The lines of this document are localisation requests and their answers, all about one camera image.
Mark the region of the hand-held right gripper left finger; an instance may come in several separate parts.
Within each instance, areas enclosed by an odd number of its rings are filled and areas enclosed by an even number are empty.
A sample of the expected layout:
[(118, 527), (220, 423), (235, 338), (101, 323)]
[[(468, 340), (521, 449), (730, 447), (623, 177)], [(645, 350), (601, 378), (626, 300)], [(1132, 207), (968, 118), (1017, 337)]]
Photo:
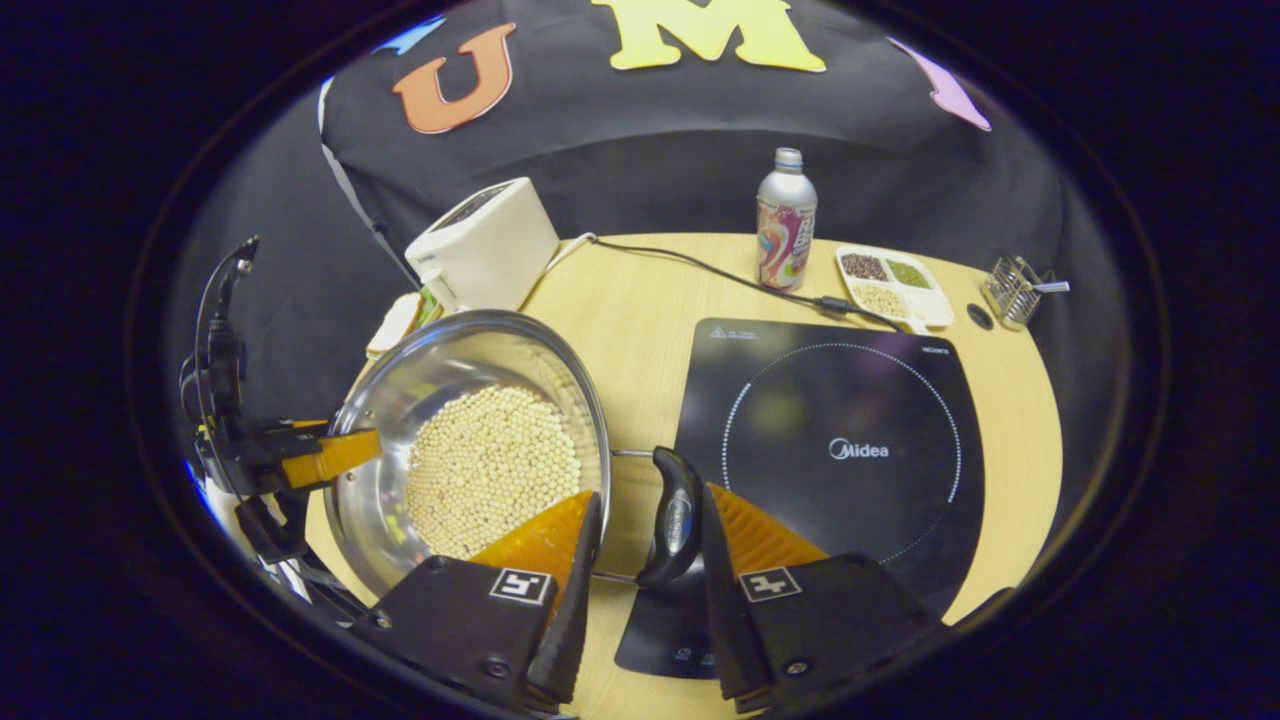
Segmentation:
[(573, 698), (602, 523), (600, 495), (584, 491), (471, 560), (433, 556), (352, 634), (486, 705), (553, 714)]

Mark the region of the stainless steel pot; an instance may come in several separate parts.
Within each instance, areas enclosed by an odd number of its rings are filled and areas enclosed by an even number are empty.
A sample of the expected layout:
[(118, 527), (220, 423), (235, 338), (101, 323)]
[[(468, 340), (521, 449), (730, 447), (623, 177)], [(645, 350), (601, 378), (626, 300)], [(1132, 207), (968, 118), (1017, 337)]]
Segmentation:
[(486, 389), (521, 389), (549, 404), (573, 446), (579, 488), (602, 500), (613, 528), (616, 448), (585, 363), (545, 323), (513, 311), (466, 311), (413, 331), (372, 360), (332, 420), (335, 434), (374, 430), (381, 452), (325, 493), (335, 546), (358, 585), (383, 596), (436, 553), (410, 519), (404, 489), (412, 443), (448, 402)]

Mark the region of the white toaster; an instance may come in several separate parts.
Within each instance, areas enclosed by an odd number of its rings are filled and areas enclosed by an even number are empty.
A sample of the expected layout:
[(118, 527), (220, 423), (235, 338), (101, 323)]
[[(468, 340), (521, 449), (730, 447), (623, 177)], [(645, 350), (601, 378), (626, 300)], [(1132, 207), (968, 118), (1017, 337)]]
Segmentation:
[(527, 177), (477, 191), (426, 228), (404, 259), (445, 314), (515, 311), (561, 246)]

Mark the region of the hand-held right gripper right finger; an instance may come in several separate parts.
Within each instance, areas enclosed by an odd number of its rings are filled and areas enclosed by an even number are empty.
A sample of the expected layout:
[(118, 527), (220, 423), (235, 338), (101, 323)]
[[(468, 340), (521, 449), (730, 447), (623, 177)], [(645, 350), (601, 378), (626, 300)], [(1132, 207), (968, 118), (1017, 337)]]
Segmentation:
[(945, 624), (876, 561), (826, 553), (719, 486), (701, 496), (708, 630), (739, 712), (818, 708), (945, 642)]

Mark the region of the silver patterned drink bottle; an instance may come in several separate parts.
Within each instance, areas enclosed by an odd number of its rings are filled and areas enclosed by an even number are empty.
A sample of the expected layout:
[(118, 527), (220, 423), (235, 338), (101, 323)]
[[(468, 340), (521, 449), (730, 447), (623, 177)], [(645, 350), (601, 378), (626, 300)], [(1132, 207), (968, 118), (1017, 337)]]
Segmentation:
[(799, 290), (817, 223), (818, 193), (796, 149), (774, 151), (756, 190), (758, 281), (782, 293)]

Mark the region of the heap of soybeans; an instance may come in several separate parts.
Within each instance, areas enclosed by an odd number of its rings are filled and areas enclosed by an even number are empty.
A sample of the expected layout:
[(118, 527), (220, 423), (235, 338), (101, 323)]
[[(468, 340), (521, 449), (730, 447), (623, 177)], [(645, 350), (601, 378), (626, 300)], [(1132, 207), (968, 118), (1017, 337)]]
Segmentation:
[(406, 473), (407, 514), (426, 547), (471, 559), (576, 495), (581, 462), (554, 404), (494, 386), (435, 411), (413, 437)]

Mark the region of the black induction cooktop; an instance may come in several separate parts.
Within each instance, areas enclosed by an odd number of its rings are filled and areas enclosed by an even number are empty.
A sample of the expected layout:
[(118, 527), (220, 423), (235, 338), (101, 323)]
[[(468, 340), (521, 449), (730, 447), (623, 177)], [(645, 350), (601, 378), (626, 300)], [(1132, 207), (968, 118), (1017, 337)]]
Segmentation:
[(701, 319), (675, 451), (829, 556), (878, 562), (936, 618), (975, 557), (984, 455), (947, 340)]

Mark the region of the white divided tray of grains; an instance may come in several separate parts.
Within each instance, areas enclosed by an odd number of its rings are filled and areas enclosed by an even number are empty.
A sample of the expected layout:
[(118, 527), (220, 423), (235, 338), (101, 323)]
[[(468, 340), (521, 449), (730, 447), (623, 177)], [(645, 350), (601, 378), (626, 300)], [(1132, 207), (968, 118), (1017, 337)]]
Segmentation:
[(916, 258), (859, 243), (835, 250), (840, 278), (856, 309), (911, 331), (945, 328), (955, 322), (940, 282)]

